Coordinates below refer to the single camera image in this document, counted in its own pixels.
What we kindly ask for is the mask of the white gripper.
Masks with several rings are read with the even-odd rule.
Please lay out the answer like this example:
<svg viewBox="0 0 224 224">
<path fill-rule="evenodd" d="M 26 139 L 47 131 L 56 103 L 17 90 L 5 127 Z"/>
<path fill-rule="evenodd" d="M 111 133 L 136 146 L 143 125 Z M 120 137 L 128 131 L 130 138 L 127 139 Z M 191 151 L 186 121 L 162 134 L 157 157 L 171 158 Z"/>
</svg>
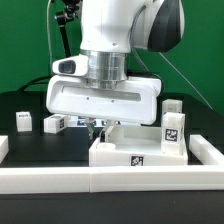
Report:
<svg viewBox="0 0 224 224">
<path fill-rule="evenodd" d="M 161 89 L 162 82 L 156 78 L 130 77 L 114 90 L 106 90 L 87 86 L 85 78 L 55 75 L 48 85 L 46 107 L 51 113 L 87 117 L 90 139 L 94 118 L 108 120 L 100 133 L 100 141 L 108 142 L 115 121 L 152 124 Z"/>
</svg>

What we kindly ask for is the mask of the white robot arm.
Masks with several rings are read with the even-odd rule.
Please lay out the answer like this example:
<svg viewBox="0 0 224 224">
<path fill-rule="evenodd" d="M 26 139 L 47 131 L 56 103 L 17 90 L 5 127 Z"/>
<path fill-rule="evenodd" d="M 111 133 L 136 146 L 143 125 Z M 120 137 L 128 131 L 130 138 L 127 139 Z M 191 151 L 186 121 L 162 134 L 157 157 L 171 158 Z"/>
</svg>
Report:
<svg viewBox="0 0 224 224">
<path fill-rule="evenodd" d="M 139 49 L 167 52 L 184 33 L 181 0 L 83 0 L 80 54 L 53 63 L 52 113 L 150 125 L 162 81 L 127 74 Z"/>
</svg>

